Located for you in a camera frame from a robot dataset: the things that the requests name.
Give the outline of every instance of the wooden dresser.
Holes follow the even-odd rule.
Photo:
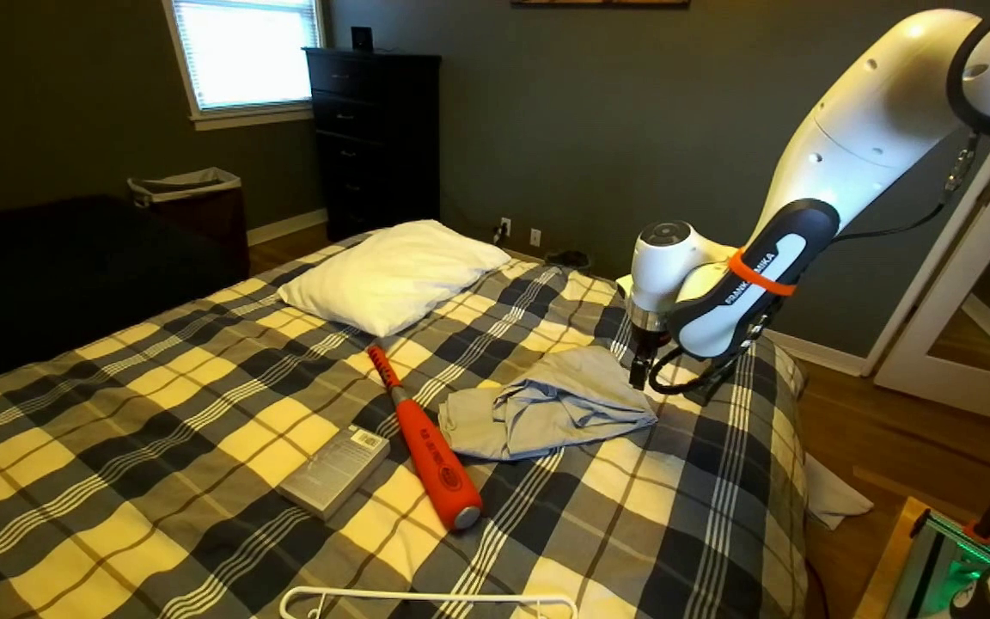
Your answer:
[[[326,234],[441,217],[437,56],[310,48]]]

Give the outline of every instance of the window sill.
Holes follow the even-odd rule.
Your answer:
[[[313,119],[313,111],[196,114],[190,119],[196,130],[235,130],[235,127]]]

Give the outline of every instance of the wooden floor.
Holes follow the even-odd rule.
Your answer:
[[[320,243],[326,243],[324,231],[259,243],[252,267],[281,264]],[[802,436],[821,464],[873,497],[873,513],[845,518],[838,529],[811,518],[807,558],[825,581],[829,610],[811,602],[807,615],[851,615],[909,495],[961,518],[978,518],[990,504],[990,419],[807,366]]]
[[[941,337],[927,350],[974,366],[990,366],[990,333],[971,311],[953,311]]]

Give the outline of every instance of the window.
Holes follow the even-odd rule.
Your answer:
[[[165,0],[200,130],[310,118],[320,0]]]

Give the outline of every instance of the bed sheet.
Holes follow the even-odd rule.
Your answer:
[[[585,615],[802,615],[798,363],[759,341],[703,408],[531,464],[466,461],[484,518],[446,536],[417,480],[371,337],[277,303],[345,246],[0,374],[0,615],[277,615],[297,583],[570,596]],[[511,262],[385,341],[429,408],[549,350],[625,354],[605,279]],[[392,453],[331,514],[277,480],[339,427]],[[326,615],[501,615],[347,602]]]

